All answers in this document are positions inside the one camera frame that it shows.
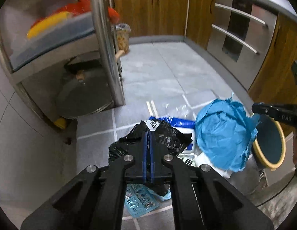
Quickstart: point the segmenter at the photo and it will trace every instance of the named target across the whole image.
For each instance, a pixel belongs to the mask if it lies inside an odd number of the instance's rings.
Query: trash bin
[[[252,151],[259,168],[277,169],[284,161],[286,142],[279,122],[261,115]]]
[[[115,25],[117,30],[117,41],[119,44],[119,50],[124,50],[125,54],[129,52],[129,33],[130,27],[126,23],[120,23]]]

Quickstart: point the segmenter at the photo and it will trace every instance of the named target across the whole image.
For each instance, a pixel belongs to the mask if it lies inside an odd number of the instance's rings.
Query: silver screw
[[[96,166],[95,165],[89,165],[89,166],[87,166],[87,171],[89,172],[89,173],[93,173],[93,172],[95,172],[96,171]]]
[[[210,170],[210,166],[208,164],[202,164],[201,165],[201,170],[208,172]]]
[[[133,160],[133,156],[132,155],[126,155],[124,156],[124,160],[127,161],[127,162],[130,162]]]
[[[163,156],[163,159],[165,160],[165,161],[172,161],[173,160],[173,156],[172,155],[169,155],[169,154],[167,154],[167,155],[164,155]]]

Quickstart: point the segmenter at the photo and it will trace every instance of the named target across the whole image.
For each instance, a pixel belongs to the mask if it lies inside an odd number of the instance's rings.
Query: wooden cabinet door
[[[184,35],[188,0],[153,0],[154,35]]]
[[[207,49],[216,0],[189,0],[186,37]]]
[[[271,45],[253,84],[248,90],[254,102],[297,104],[297,86],[291,71],[297,60],[297,24],[279,14]],[[292,127],[281,124],[285,136]]]
[[[121,21],[127,23],[130,37],[154,35],[153,0],[114,0]]]

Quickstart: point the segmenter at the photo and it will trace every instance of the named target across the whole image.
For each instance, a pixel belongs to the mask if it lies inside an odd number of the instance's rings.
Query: appliance door
[[[219,9],[230,11],[232,8],[220,7]],[[241,16],[249,17],[249,25],[245,37],[237,36],[227,29],[212,25],[213,30],[207,51],[218,59],[236,77],[241,85],[248,90],[268,52],[277,16],[254,4],[250,14],[253,17],[245,15],[241,11],[231,11],[231,14],[233,13],[240,13]],[[231,53],[230,47],[224,47],[228,46],[229,42],[234,42],[235,46],[232,47],[233,49],[240,47],[241,51],[236,51],[234,54]]]

